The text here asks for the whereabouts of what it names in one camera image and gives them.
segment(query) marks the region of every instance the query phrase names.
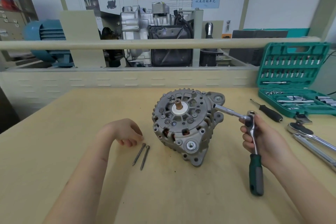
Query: wooden workbench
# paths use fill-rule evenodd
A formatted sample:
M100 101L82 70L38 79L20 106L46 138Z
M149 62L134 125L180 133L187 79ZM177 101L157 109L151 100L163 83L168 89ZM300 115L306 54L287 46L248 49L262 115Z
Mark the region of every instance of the wooden workbench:
M257 89L198 89L221 92L225 106L240 113ZM248 188L249 153L241 124L225 115L214 130L201 167L183 161L153 133L153 107L170 89L74 90L0 135L0 223L40 223L68 181L90 140L105 123L129 117L141 128L150 151L144 169L132 162L140 146L114 143L97 223L302 223L275 177L264 168L265 195ZM336 145L334 116L309 117L317 135ZM276 124L309 170L336 195L336 174ZM327 149L325 152L336 158Z

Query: green tool case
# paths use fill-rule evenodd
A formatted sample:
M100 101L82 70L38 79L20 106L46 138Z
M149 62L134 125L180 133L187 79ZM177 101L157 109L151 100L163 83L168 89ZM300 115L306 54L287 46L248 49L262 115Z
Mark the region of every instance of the green tool case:
M328 43L267 44L257 75L258 96L290 118L298 114L336 115L336 106L317 99L328 96L308 89L314 82L328 51ZM278 102L302 99L313 102Z

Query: hand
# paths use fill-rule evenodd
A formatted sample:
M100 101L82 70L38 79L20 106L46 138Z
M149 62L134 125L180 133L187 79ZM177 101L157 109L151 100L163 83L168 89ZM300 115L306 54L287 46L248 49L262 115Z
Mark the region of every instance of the hand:
M258 154L261 155L261 163L264 167L273 172L276 168L290 163L295 158L292 150L285 139L271 128L259 115L255 115L254 123L257 125L255 139ZM245 126L240 128L243 132L243 147L250 153L254 153L254 143L252 137L247 134Z
M98 136L117 140L120 145L131 147L144 138L139 126L131 119L115 120L107 123L98 132Z

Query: alternator housing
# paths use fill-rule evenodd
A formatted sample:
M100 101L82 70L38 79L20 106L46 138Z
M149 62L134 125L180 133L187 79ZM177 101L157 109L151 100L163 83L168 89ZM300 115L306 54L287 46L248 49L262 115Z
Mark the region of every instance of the alternator housing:
M152 113L158 139L199 167L209 148L216 125L223 114L212 108L223 105L225 97L216 92L179 89L163 94Z

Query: teal wall trim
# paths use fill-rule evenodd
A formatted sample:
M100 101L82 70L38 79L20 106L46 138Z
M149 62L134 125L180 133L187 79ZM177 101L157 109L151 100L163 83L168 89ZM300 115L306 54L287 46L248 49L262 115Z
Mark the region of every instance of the teal wall trim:
M287 37L302 37L307 36L310 28L246 28L243 30L288 30Z

